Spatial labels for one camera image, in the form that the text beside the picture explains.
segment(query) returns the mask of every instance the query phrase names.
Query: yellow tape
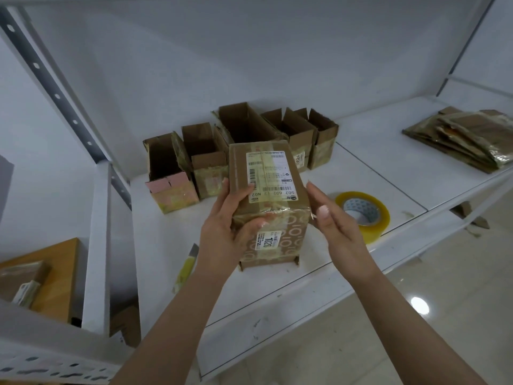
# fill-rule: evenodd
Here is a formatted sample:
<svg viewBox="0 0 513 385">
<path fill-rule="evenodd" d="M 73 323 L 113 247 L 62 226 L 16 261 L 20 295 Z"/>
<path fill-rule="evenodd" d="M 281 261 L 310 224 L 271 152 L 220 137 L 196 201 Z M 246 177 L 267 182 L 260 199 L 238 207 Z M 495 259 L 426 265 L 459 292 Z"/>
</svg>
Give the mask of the yellow tape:
<svg viewBox="0 0 513 385">
<path fill-rule="evenodd" d="M 335 202 L 344 211 L 356 211 L 361 213 L 368 221 L 368 224 L 360 224 L 360 232 L 366 244 L 379 239 L 383 231 L 390 223 L 390 213 L 385 205 L 370 194 L 362 192 L 340 193 Z"/>
</svg>

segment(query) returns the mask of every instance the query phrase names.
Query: person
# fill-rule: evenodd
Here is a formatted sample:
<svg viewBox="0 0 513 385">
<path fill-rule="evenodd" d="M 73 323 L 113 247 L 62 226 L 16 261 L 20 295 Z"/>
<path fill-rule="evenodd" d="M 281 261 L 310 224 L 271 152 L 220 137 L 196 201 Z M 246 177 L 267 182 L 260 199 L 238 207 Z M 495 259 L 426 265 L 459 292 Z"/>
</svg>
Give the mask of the person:
<svg viewBox="0 0 513 385">
<path fill-rule="evenodd" d="M 196 269 L 111 385 L 185 383 L 207 320 L 247 242 L 266 224 L 230 229 L 253 186 L 229 192 L 228 180 L 201 229 Z M 478 385 L 484 380 L 431 328 L 375 264 L 356 220 L 312 183 L 306 186 L 333 264 L 360 299 L 404 384 Z"/>
</svg>

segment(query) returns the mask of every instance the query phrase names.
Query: person's right hand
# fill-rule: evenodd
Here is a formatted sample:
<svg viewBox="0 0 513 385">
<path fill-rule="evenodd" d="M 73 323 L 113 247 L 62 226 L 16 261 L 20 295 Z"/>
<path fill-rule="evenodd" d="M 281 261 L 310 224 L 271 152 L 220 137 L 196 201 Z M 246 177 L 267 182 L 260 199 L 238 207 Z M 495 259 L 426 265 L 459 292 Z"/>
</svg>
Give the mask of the person's right hand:
<svg viewBox="0 0 513 385">
<path fill-rule="evenodd" d="M 351 284 L 367 282 L 381 271 L 370 256 L 356 220 L 311 182 L 306 184 L 317 226 L 328 241 L 333 265 Z"/>
</svg>

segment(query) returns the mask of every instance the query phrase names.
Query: pink box flap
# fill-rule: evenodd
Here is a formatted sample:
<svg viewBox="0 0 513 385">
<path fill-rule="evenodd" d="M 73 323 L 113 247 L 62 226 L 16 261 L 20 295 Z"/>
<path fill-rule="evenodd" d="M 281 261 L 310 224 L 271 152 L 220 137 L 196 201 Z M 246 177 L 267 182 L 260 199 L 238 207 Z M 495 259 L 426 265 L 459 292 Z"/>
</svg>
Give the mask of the pink box flap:
<svg viewBox="0 0 513 385">
<path fill-rule="evenodd" d="M 151 193 L 162 192 L 163 190 L 169 189 L 171 187 L 167 178 L 146 182 L 146 186 L 148 189 L 150 189 Z"/>
<path fill-rule="evenodd" d="M 181 171 L 180 173 L 168 176 L 167 180 L 169 181 L 171 186 L 179 186 L 182 185 L 184 182 L 189 182 L 189 177 L 187 176 L 187 173 Z"/>
</svg>

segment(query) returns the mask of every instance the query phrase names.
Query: white label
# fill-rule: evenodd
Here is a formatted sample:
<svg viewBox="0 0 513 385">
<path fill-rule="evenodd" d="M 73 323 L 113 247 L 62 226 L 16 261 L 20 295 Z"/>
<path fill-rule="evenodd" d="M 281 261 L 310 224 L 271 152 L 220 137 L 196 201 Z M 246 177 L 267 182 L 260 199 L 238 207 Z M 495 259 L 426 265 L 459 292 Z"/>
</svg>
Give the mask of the white label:
<svg viewBox="0 0 513 385">
<path fill-rule="evenodd" d="M 305 165 L 305 151 L 303 151 L 300 154 L 296 155 L 294 157 L 294 160 L 296 161 L 296 167 L 298 169 L 302 168 Z"/>
<path fill-rule="evenodd" d="M 250 203 L 298 199 L 285 151 L 246 153 L 248 183 L 254 184 Z"/>
<path fill-rule="evenodd" d="M 35 294 L 41 284 L 36 281 L 26 282 L 20 285 L 20 289 L 16 292 L 16 295 L 12 299 L 13 304 L 29 308 L 34 301 Z"/>
<path fill-rule="evenodd" d="M 116 341 L 118 341 L 119 343 L 123 343 L 123 344 L 127 344 L 125 342 L 125 338 L 123 337 L 123 333 L 121 332 L 121 330 L 119 330 L 118 332 L 116 332 L 114 335 L 112 335 L 110 337 L 111 339 L 114 339 Z"/>
<path fill-rule="evenodd" d="M 255 250 L 272 250 L 278 247 L 281 231 L 263 231 L 256 234 Z"/>
</svg>

